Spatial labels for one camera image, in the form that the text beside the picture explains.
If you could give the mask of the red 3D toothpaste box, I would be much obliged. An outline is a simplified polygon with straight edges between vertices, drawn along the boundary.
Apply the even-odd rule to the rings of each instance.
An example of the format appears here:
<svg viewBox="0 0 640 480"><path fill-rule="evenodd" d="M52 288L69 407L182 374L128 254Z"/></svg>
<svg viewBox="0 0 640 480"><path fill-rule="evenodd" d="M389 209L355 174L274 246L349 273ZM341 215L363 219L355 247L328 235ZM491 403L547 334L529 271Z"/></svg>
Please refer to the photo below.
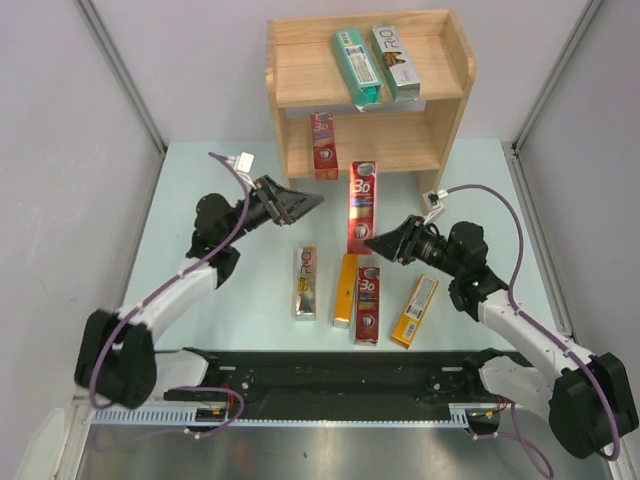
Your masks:
<svg viewBox="0 0 640 480"><path fill-rule="evenodd" d="M375 233L377 165L354 162L349 172L347 252L371 255L365 241Z"/></svg>
<svg viewBox="0 0 640 480"><path fill-rule="evenodd" d="M333 116L330 112L312 112L311 140L315 179L337 180L339 176Z"/></svg>
<svg viewBox="0 0 640 480"><path fill-rule="evenodd" d="M379 339L380 269L361 266L358 271L356 344L375 346Z"/></svg>

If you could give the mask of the teal toothpaste box with barcode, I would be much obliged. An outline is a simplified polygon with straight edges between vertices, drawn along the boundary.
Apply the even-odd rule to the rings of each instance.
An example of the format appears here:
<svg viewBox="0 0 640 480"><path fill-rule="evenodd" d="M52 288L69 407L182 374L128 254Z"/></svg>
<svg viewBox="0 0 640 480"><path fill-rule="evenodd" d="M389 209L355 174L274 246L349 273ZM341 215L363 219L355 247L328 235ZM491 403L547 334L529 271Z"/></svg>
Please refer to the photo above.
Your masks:
<svg viewBox="0 0 640 480"><path fill-rule="evenodd" d="M332 48L354 106L360 112L376 108L383 82L360 31L335 31Z"/></svg>

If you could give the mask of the silver teal toothpaste box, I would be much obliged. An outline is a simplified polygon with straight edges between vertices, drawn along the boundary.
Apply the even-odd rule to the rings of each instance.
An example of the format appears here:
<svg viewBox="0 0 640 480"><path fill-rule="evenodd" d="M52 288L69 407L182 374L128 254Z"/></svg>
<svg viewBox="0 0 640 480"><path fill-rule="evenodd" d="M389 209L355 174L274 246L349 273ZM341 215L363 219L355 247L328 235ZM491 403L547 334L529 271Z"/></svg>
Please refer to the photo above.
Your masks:
<svg viewBox="0 0 640 480"><path fill-rule="evenodd" d="M394 26L372 28L372 48L395 102L416 101L421 80Z"/></svg>

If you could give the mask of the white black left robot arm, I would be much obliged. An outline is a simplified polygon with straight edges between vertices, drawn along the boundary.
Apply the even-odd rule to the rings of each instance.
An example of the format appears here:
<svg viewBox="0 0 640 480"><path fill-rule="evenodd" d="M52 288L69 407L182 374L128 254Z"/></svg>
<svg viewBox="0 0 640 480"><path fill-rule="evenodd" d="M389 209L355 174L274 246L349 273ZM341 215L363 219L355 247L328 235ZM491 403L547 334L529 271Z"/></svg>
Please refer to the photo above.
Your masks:
<svg viewBox="0 0 640 480"><path fill-rule="evenodd" d="M235 241L267 222L291 225L324 200L320 194L285 188L267 175L235 205L218 193L203 196L179 272L129 310L98 309L88 317L74 372L76 385L129 409L174 389L186 388L202 400L214 397L221 376L209 368L205 354L187 348L158 353L156 342L231 276L240 258Z"/></svg>

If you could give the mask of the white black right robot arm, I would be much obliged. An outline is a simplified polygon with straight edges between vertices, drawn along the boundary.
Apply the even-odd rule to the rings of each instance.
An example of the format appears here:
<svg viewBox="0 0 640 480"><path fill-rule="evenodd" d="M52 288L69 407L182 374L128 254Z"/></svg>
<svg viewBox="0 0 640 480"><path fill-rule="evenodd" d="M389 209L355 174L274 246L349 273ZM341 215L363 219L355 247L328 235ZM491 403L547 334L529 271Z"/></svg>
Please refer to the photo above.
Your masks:
<svg viewBox="0 0 640 480"><path fill-rule="evenodd" d="M484 351L477 367L461 376L469 399L503 396L547 421L574 457L618 459L622 437L639 426L624 364L611 353L592 353L528 314L488 266L481 226L458 222L442 236L423 218L409 216L365 244L391 262L419 260L450 275L454 307L498 333L528 361L522 367L506 355Z"/></svg>

